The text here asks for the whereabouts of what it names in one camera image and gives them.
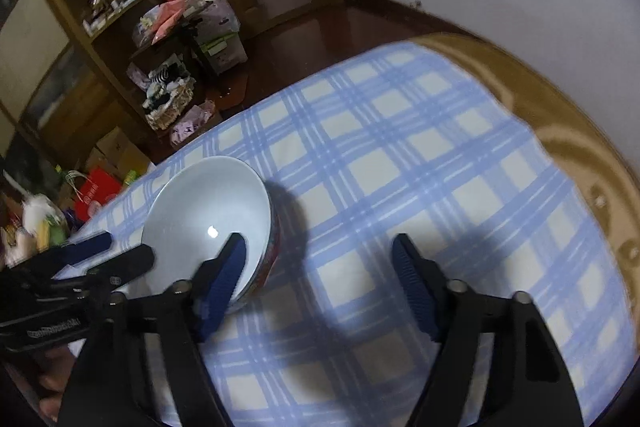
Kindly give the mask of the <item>person left hand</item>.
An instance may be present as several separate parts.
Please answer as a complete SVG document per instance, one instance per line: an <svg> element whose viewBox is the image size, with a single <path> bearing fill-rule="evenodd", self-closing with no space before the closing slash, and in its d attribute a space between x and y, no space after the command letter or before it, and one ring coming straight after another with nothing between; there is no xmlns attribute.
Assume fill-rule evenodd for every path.
<svg viewBox="0 0 640 427"><path fill-rule="evenodd" d="M27 353L6 370L30 408L47 426L58 423L63 393L76 357L67 345Z"/></svg>

